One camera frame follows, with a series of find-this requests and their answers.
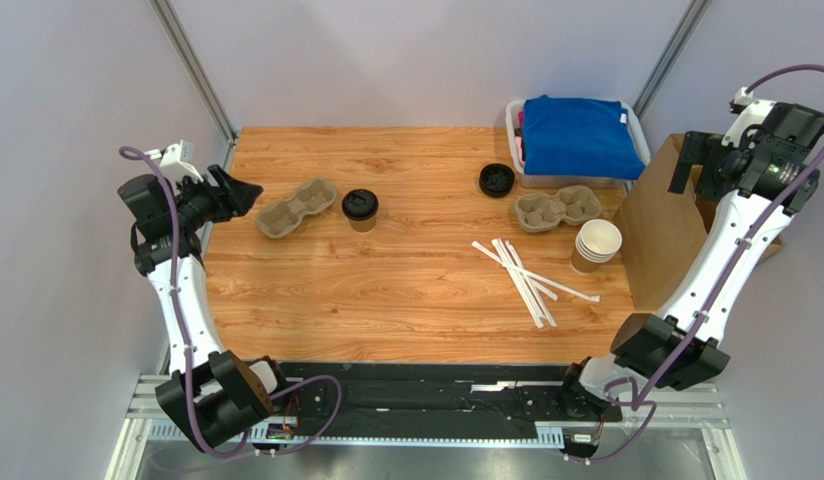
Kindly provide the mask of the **black plastic cup lid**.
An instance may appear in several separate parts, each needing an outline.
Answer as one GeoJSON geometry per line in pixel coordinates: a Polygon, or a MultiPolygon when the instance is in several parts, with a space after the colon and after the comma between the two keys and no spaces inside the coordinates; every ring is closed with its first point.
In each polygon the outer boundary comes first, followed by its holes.
{"type": "Polygon", "coordinates": [[[377,195],[368,189],[354,189],[342,199],[343,214],[353,221],[365,221],[372,218],[379,209],[377,195]]]}

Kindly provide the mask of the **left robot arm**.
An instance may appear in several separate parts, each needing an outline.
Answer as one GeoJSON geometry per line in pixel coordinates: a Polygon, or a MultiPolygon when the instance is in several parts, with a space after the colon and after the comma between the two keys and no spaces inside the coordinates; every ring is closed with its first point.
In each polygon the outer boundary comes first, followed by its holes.
{"type": "Polygon", "coordinates": [[[277,412],[272,394],[286,382],[268,356],[244,360],[223,346],[212,319],[198,230],[242,217],[261,186],[218,165],[200,180],[162,185],[154,174],[117,190],[135,222],[135,267],[161,304],[170,347],[170,378],[159,385],[160,408],[193,445],[211,452],[277,412]]]}

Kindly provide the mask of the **brown paper bag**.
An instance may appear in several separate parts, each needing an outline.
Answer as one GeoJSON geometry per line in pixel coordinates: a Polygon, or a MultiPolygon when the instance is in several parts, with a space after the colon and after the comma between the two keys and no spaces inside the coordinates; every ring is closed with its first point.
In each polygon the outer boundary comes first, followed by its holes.
{"type": "Polygon", "coordinates": [[[716,215],[718,203],[695,191],[699,166],[682,194],[668,191],[684,140],[683,133],[667,137],[614,214],[638,312],[657,311],[681,285],[716,215]]]}

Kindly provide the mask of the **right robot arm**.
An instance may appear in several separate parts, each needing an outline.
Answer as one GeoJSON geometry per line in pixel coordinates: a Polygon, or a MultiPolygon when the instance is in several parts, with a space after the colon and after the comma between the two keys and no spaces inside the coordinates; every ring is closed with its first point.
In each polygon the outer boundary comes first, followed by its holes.
{"type": "Polygon", "coordinates": [[[669,189],[693,186],[716,202],[707,240],[671,297],[630,315],[609,353],[571,365],[556,398],[569,419],[601,417],[622,393],[639,404],[653,388],[685,390],[719,375],[729,312],[771,242],[818,187],[808,156],[824,113],[792,103],[736,101],[724,134],[684,134],[669,189]]]}

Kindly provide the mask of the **brown paper coffee cup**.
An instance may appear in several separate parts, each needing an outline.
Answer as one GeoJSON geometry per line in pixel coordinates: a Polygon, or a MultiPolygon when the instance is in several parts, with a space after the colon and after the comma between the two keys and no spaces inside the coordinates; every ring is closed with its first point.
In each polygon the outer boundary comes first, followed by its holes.
{"type": "Polygon", "coordinates": [[[377,222],[377,215],[373,214],[367,218],[349,217],[348,220],[351,228],[355,232],[360,234],[367,234],[375,228],[377,222]]]}

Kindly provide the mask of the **cardboard cup carrier tray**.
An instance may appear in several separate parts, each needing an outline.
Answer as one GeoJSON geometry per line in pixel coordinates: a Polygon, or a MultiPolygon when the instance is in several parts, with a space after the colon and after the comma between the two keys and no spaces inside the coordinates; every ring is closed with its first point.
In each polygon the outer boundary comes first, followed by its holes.
{"type": "Polygon", "coordinates": [[[603,208],[589,187],[575,185],[561,188],[555,194],[524,195],[516,200],[514,211],[525,232],[543,233],[561,223],[577,226],[598,219],[603,208]]]}

